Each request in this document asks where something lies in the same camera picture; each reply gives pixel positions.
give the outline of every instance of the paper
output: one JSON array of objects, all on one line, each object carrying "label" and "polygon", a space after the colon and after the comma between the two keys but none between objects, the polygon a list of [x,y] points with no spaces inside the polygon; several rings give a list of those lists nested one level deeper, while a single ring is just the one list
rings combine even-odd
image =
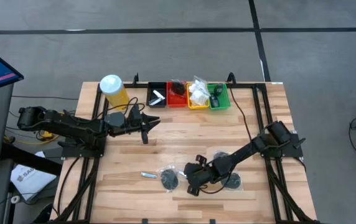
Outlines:
[{"label": "paper", "polygon": [[[39,157],[45,157],[42,151],[35,154]],[[21,193],[24,200],[28,201],[37,195],[47,184],[53,181],[56,175],[38,171],[31,167],[17,165],[11,174],[11,182]]]}]

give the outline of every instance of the concrete floor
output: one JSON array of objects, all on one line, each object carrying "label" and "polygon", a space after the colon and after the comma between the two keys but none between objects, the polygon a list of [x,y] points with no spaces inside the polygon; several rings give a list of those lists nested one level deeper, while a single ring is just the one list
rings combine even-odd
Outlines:
[{"label": "concrete floor", "polygon": [[[356,27],[356,1],[256,0],[261,28]],[[0,0],[0,30],[252,27],[248,1]],[[284,82],[304,143],[318,219],[356,223],[356,153],[348,139],[356,117],[356,32],[262,33],[273,82]],[[131,81],[262,81],[254,33],[0,35],[0,56],[25,75],[15,95],[78,97],[81,83],[111,73]],[[41,105],[74,110],[76,101],[13,98],[11,111]],[[10,116],[8,126],[16,118]],[[356,131],[353,132],[356,145]],[[54,144],[19,147],[57,155]],[[19,204],[26,224],[52,198]]]}]

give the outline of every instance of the table leg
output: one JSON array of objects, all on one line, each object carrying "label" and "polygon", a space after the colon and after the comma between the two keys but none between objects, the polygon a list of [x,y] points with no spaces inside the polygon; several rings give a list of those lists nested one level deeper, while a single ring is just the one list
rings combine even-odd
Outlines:
[{"label": "table leg", "polygon": [[15,163],[53,175],[60,175],[62,165],[23,151],[11,144],[2,144],[1,159],[12,159]]}]

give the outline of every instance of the yellow bin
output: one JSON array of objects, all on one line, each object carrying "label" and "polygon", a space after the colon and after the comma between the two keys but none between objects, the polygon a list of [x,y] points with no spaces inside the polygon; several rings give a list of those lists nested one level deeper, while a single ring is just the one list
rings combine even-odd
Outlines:
[{"label": "yellow bin", "polygon": [[[129,98],[124,83],[117,75],[107,75],[99,84],[111,106],[127,105]],[[126,106],[119,106],[118,110],[125,110]]]},{"label": "yellow bin", "polygon": [[188,83],[186,84],[186,92],[188,94],[186,94],[186,97],[188,98],[188,106],[189,106],[189,109],[191,110],[202,110],[202,109],[207,109],[210,107],[210,100],[207,100],[207,102],[205,103],[204,106],[195,106],[195,105],[192,105],[192,102],[190,100],[190,96],[192,96],[192,93],[189,91],[189,87],[191,86],[191,83]]}]

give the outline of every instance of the wooden tabletop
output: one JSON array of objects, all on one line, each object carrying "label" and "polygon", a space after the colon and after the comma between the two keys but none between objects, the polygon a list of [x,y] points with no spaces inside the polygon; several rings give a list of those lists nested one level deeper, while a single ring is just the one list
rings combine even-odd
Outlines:
[{"label": "wooden tabletop", "polygon": [[[76,116],[91,118],[97,85],[97,82],[83,83]],[[267,83],[266,86],[273,119],[283,121],[293,130],[283,85]],[[146,88],[127,88],[129,97],[137,96],[140,103],[146,102],[146,91]],[[255,137],[259,129],[252,91],[234,88],[233,94],[246,114],[251,135]],[[259,96],[266,123],[261,93]],[[194,197],[186,192],[188,183],[183,179],[178,188],[166,192],[160,179],[140,176],[141,172],[157,174],[158,170],[171,164],[183,169],[187,162],[195,162],[197,154],[211,160],[215,152],[234,152],[248,144],[243,116],[231,95],[230,101],[231,107],[224,111],[146,107],[143,112],[159,116],[161,120],[149,132],[147,145],[142,144],[139,133],[108,137],[105,155],[100,159],[91,223],[140,223],[143,218],[149,219],[150,223],[209,223],[210,219],[216,219],[217,223],[274,223],[265,162],[259,154],[236,166],[243,190],[223,190],[213,195],[201,192]],[[61,210],[77,192],[82,160],[75,164],[67,178]],[[73,161],[74,158],[64,161],[60,180]],[[294,159],[284,158],[283,167],[289,193],[309,217],[316,219],[303,166]],[[209,184],[207,190],[220,187],[220,184]],[[279,192],[278,197],[281,216],[285,219]],[[83,198],[80,218],[84,217],[87,195]]]}]

